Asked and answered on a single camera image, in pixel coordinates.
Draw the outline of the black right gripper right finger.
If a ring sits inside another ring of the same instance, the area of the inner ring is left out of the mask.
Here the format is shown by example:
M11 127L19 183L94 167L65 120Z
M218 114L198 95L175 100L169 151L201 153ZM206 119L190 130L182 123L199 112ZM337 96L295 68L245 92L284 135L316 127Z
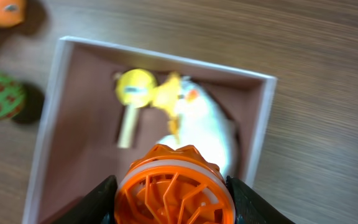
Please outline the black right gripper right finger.
M234 202L235 224L295 224L237 177L226 177Z

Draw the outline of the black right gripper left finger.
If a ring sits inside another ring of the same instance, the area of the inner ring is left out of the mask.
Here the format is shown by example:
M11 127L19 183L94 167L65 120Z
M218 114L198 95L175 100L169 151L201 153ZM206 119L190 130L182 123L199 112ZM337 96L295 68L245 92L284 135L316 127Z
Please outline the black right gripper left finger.
M53 224L115 224L116 191L116 176L110 175Z

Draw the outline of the orange plastic wheel toy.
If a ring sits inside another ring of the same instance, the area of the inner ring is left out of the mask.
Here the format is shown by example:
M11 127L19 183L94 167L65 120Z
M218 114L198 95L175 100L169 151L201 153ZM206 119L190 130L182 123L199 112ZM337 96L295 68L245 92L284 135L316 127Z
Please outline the orange plastic wheel toy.
M236 209L216 164L192 145L174 150L156 144L133 162L118 185L119 224L234 224Z

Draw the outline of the white plush duck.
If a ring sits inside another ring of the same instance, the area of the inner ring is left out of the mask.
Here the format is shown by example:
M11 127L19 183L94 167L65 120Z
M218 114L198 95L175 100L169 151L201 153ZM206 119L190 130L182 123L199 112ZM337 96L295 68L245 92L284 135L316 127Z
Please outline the white plush duck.
M158 140L172 149L193 145L223 177L236 174L238 147L233 122L201 85L188 76L169 73L155 88L151 106L168 117L169 134Z

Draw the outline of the yellow wooden rattle drum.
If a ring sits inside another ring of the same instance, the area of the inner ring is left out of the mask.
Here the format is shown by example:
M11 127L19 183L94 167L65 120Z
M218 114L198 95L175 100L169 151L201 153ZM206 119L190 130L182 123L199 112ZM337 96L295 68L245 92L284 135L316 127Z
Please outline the yellow wooden rattle drum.
M128 149L133 143L139 111L150 103L157 81L150 71L141 68L117 72L114 78L115 94L125 106L117 146Z

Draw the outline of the orange dinosaur toy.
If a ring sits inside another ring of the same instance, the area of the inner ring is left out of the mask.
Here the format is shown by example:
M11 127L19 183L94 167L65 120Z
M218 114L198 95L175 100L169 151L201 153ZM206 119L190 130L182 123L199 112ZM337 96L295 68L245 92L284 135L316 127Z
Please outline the orange dinosaur toy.
M9 28L24 21L26 0L0 0L0 27Z

